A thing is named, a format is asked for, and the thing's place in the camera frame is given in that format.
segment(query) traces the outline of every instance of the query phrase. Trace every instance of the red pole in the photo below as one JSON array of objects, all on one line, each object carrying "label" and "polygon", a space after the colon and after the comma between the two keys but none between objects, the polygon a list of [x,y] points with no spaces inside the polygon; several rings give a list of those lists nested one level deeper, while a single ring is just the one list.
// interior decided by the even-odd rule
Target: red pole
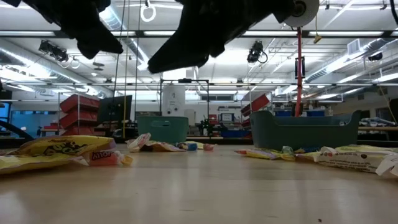
[{"label": "red pole", "polygon": [[302,54],[301,54],[301,27],[297,28],[297,38],[298,38],[298,63],[297,63],[297,103],[295,110],[295,117],[300,116],[300,104],[301,104],[301,92],[303,90],[303,78],[302,78]]}]

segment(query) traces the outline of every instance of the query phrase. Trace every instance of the ceiling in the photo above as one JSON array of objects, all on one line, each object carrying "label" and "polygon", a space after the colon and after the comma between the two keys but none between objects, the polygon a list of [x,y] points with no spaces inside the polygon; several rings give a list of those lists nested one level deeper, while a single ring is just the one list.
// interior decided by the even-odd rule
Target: ceiling
[{"label": "ceiling", "polygon": [[[124,2],[131,7],[123,7]],[[354,0],[350,7],[345,7],[352,3],[350,0],[329,0],[331,9],[325,10],[326,1],[321,0],[321,8],[318,12],[317,21],[314,19],[311,23],[303,28],[303,30],[394,30],[397,28],[394,22],[391,10],[379,10],[382,6],[381,0]],[[153,21],[144,22],[140,19],[140,1],[122,1],[113,0],[112,7],[115,13],[121,18],[124,13],[124,26],[128,30],[175,30],[178,27],[181,9],[180,4],[172,0],[151,0],[156,8],[156,16]],[[145,16],[150,17],[150,9],[145,11]],[[54,24],[49,24],[35,10],[22,5],[20,8],[8,7],[5,3],[0,3],[0,30],[59,30]],[[274,16],[269,16],[260,23],[256,24],[252,30],[290,30],[290,27],[278,24]],[[41,55],[38,51],[42,39],[38,38],[3,38],[4,40],[26,49],[33,54],[42,56],[42,60],[55,62],[48,55]],[[159,82],[160,74],[150,74],[146,70],[136,69],[136,57],[131,51],[127,50],[124,45],[124,53],[117,56],[106,52],[101,52],[93,60],[88,60],[81,56],[76,46],[75,40],[49,38],[46,39],[51,43],[66,49],[70,56],[74,56],[80,62],[80,66],[76,69],[68,67],[70,72],[87,78],[92,82],[104,82],[107,78],[118,77],[118,82],[124,82],[127,76],[127,82]],[[162,46],[167,38],[140,38],[135,41],[148,57],[151,57]],[[256,40],[261,40],[268,53],[269,60],[261,66],[249,67],[246,58],[248,51]],[[347,51],[347,44],[354,39],[327,39],[324,38],[317,44],[313,43],[313,39],[303,39],[303,56],[305,56],[305,70],[307,73],[321,68],[327,61],[338,58]],[[396,57],[398,45],[393,43],[387,49],[384,49],[383,62],[392,60]],[[199,69],[197,78],[209,79],[211,82],[236,82],[238,78],[244,79],[245,82],[276,82],[276,83],[292,83],[294,81],[295,60],[297,57],[297,39],[285,38],[240,38],[235,39],[226,45],[226,50],[218,58],[211,58],[209,62]],[[94,71],[93,62],[105,64],[104,70],[101,72]],[[338,71],[344,76],[350,76],[361,72],[369,66],[373,66],[375,62],[364,62],[363,60],[355,61]],[[234,86],[228,87],[212,87],[213,90],[235,89]],[[276,86],[259,86],[257,90],[274,90]],[[153,86],[140,86],[141,90],[156,90]]]}]

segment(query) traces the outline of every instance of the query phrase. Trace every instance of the teal storage bin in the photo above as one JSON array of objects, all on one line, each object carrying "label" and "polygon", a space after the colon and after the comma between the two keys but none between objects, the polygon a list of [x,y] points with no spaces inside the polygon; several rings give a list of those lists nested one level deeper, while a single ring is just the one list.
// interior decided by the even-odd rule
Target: teal storage bin
[{"label": "teal storage bin", "polygon": [[137,117],[138,133],[150,133],[150,140],[178,143],[187,140],[188,118],[165,116],[139,116]]},{"label": "teal storage bin", "polygon": [[283,146],[339,147],[356,144],[361,111],[327,117],[275,117],[268,111],[250,115],[254,146],[281,151]]}]

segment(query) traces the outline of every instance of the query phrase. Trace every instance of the green plastic bin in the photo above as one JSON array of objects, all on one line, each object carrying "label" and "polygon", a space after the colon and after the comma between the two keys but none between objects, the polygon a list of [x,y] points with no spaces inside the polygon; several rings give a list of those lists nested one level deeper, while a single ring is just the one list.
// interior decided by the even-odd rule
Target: green plastic bin
[{"label": "green plastic bin", "polygon": [[327,117],[275,117],[269,111],[250,115],[254,146],[281,151],[283,146],[339,147],[356,144],[361,111]]},{"label": "green plastic bin", "polygon": [[160,142],[185,142],[189,128],[188,118],[165,116],[137,117],[138,133],[150,133],[150,140]]}]

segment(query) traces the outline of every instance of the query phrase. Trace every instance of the monitor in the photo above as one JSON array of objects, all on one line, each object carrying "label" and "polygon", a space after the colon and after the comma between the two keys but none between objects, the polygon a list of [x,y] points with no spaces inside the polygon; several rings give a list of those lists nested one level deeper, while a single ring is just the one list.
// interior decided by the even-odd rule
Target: monitor
[{"label": "monitor", "polygon": [[124,117],[124,97],[105,98],[99,102],[97,122],[130,120],[132,96],[126,96],[126,117]]}]

